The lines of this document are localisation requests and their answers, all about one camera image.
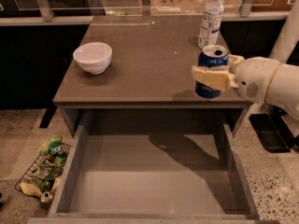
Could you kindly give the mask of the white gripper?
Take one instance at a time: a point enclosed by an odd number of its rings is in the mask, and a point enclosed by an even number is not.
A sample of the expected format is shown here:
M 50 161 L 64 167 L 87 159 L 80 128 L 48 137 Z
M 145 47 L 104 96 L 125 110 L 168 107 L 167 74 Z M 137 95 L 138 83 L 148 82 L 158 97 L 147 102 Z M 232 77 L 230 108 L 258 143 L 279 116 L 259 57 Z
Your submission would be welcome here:
M 278 60 L 239 55 L 228 55 L 228 63 L 234 74 L 224 66 L 207 68 L 193 66 L 192 77 L 212 89 L 228 91 L 235 88 L 236 94 L 247 101 L 262 104 L 271 79 L 278 70 Z

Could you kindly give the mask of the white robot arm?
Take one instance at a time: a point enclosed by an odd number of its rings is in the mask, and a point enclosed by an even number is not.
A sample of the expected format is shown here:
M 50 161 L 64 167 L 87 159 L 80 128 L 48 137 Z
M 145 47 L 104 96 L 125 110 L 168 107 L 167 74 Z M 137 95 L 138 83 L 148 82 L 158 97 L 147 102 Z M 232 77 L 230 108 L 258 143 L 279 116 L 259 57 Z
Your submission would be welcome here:
M 295 0 L 269 58 L 230 55 L 227 68 L 194 66 L 193 79 L 215 90 L 234 90 L 255 104 L 278 106 L 299 119 L 299 67 L 286 64 L 298 39 L 299 0 Z

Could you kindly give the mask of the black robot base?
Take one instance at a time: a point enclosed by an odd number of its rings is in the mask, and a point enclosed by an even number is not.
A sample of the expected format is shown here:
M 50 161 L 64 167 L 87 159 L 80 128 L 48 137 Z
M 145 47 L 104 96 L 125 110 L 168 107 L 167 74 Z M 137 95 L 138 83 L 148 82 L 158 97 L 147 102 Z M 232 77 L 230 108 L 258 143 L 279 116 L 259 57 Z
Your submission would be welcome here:
M 274 106 L 269 114 L 251 114 L 249 121 L 263 148 L 271 153 L 290 152 L 299 148 L 299 135 L 294 136 L 283 120 L 286 112 Z

